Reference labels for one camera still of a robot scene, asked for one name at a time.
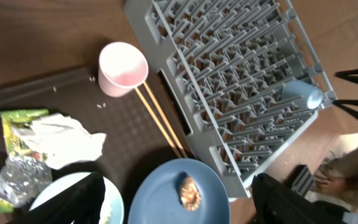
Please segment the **pink cup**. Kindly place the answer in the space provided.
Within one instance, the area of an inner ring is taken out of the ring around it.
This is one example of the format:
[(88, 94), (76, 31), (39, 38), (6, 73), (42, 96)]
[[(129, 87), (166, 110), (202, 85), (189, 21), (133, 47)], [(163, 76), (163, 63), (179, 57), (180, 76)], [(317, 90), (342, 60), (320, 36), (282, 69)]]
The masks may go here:
[(142, 85), (149, 74), (146, 57), (126, 42), (112, 42), (101, 50), (98, 84), (108, 96), (122, 97)]

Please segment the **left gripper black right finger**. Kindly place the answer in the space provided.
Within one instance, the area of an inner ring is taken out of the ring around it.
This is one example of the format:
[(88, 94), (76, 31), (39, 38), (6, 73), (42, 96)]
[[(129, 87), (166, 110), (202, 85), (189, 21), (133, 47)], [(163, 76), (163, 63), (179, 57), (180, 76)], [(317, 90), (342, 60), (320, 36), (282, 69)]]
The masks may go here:
[(261, 224), (336, 224), (348, 211), (329, 202), (312, 203), (266, 173), (254, 177), (252, 196)]

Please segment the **green snack wrapper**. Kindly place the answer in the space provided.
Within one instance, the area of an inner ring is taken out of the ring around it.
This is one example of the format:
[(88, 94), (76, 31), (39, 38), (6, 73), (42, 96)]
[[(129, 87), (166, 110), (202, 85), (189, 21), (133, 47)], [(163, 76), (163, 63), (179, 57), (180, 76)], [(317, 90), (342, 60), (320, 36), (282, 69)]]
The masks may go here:
[(52, 183), (45, 154), (32, 150), (17, 135), (21, 129), (28, 131), (33, 120), (48, 114), (46, 109), (0, 112), (7, 152), (5, 166), (0, 170), (0, 213), (12, 213)]

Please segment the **light blue cup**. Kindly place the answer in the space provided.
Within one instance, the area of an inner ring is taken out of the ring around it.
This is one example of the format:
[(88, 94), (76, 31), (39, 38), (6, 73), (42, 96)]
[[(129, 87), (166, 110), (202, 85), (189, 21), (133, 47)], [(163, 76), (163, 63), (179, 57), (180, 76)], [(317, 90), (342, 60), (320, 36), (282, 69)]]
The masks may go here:
[(313, 85), (300, 80), (292, 80), (282, 89), (282, 99), (294, 98), (294, 103), (300, 108), (315, 109), (323, 101), (324, 94)]

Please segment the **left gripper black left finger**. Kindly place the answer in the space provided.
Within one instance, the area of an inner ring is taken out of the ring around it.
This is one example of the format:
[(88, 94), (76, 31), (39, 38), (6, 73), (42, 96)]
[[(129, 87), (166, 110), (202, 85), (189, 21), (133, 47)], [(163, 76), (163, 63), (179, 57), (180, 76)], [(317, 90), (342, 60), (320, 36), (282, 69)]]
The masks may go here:
[(103, 176), (92, 172), (7, 224), (98, 224), (105, 190)]

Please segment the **aluminium foil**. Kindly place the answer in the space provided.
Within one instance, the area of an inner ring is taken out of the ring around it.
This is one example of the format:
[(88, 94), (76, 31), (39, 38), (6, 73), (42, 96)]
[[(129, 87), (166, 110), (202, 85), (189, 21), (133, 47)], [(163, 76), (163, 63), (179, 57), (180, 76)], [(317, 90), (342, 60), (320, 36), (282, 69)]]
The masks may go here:
[(0, 170), (0, 212), (11, 213), (36, 198), (52, 183), (52, 171), (29, 156), (9, 156)]

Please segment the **white tissue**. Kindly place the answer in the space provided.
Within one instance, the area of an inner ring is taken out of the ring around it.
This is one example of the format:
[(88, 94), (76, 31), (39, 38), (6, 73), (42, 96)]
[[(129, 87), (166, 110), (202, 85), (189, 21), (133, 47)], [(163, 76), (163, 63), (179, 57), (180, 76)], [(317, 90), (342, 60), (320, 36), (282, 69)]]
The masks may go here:
[(82, 124), (60, 113), (32, 120), (26, 128), (11, 128), (32, 151), (44, 154), (45, 163), (59, 170), (69, 164), (95, 161), (103, 155), (105, 133), (89, 133)]

